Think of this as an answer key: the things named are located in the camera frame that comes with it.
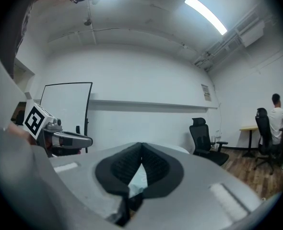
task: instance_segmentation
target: chair seat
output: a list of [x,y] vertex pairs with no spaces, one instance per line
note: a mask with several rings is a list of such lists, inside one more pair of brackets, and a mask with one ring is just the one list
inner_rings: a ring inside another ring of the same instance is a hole
[[209,151],[209,154],[200,154],[200,157],[209,159],[219,166],[223,165],[229,158],[229,155],[223,152]]

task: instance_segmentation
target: black hair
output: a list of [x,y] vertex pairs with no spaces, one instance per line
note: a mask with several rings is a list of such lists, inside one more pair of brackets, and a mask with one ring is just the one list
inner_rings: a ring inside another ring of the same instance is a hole
[[278,104],[278,102],[280,101],[280,95],[273,94],[271,100],[274,103],[274,105]]

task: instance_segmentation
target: white t-shirt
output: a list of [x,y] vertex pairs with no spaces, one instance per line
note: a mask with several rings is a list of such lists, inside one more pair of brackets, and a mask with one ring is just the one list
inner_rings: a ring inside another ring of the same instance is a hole
[[279,131],[283,127],[283,109],[280,107],[273,108],[269,114],[271,136],[273,145],[280,143],[282,132]]

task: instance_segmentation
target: wooden table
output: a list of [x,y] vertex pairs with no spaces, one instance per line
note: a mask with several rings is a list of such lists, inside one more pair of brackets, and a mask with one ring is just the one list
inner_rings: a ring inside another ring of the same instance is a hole
[[249,144],[248,144],[248,152],[246,152],[242,157],[246,158],[254,158],[255,155],[251,152],[251,140],[252,140],[252,131],[257,130],[257,125],[251,125],[251,126],[242,126],[239,130],[240,131],[248,131],[249,130]]

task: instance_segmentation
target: chair base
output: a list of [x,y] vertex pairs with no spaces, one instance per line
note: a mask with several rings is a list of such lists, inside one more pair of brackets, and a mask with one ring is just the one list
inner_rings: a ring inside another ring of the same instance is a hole
[[257,157],[256,158],[256,162],[258,161],[258,159],[261,159],[263,160],[261,163],[257,164],[253,170],[256,170],[257,167],[259,167],[260,165],[264,164],[264,163],[268,163],[271,167],[271,172],[270,172],[270,175],[273,175],[274,173],[274,167],[273,167],[273,161],[272,161],[272,158],[271,157]]

